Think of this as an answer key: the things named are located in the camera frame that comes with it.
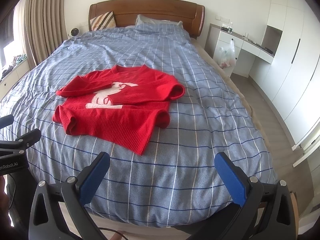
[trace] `cushion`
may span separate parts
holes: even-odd
[[[178,25],[179,27],[183,28],[182,21],[177,23],[177,22],[166,21],[166,20],[156,20],[156,19],[145,17],[142,14],[138,14],[137,20],[136,20],[136,26],[142,23],[152,23],[152,24],[166,23],[166,24]]]
[[[90,20],[91,30],[103,30],[105,28],[115,28],[116,22],[113,12],[101,14]]]

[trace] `white wardrobe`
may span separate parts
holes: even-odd
[[[320,120],[320,23],[304,0],[271,0],[268,23],[282,30],[271,64],[256,60],[249,75],[276,107],[295,147]]]

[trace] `blue plaid bedspread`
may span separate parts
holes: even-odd
[[[56,91],[76,75],[115,64],[174,75],[186,88],[171,103],[170,125],[155,128],[143,156],[89,135],[66,135],[52,121],[65,101]],[[262,182],[274,183],[270,153],[237,94],[175,25],[142,24],[87,32],[64,43],[26,75],[0,103],[0,116],[14,124],[0,138],[14,140],[39,128],[41,140],[28,150],[30,171],[49,183],[76,176],[101,151],[111,165],[92,202],[96,215],[136,225],[165,227],[204,220],[232,201],[214,168],[224,151],[235,165]]]

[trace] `silver screw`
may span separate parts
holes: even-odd
[[[251,176],[251,177],[250,177],[250,181],[251,181],[252,183],[257,183],[257,182],[258,182],[258,179],[257,179],[257,177],[255,177],[255,176]]]
[[[43,187],[44,184],[45,184],[45,181],[44,181],[44,180],[41,180],[38,185],[39,185],[40,187]]]
[[[281,185],[281,186],[287,186],[287,183],[286,183],[284,180],[281,179],[280,185]]]
[[[71,177],[67,178],[68,183],[74,183],[75,181],[76,181],[76,177],[71,176]]]

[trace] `sweater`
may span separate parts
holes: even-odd
[[[66,134],[92,135],[142,155],[155,126],[166,128],[171,100],[185,88],[175,79],[145,65],[93,71],[76,76],[58,90],[66,97],[52,117]]]

